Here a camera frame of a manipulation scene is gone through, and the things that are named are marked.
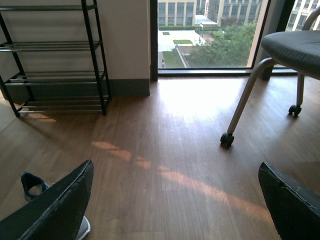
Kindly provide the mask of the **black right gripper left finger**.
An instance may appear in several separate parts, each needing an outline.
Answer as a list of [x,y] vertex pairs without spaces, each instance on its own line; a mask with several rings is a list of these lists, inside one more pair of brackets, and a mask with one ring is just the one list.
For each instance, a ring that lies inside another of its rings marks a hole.
[[2,240],[74,240],[91,196],[94,165],[84,161],[0,222]]

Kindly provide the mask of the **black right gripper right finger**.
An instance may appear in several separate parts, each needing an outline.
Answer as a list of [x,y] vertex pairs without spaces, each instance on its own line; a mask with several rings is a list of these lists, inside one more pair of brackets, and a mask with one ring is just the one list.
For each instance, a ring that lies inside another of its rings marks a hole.
[[320,238],[320,196],[267,162],[258,170],[262,194],[282,240]]

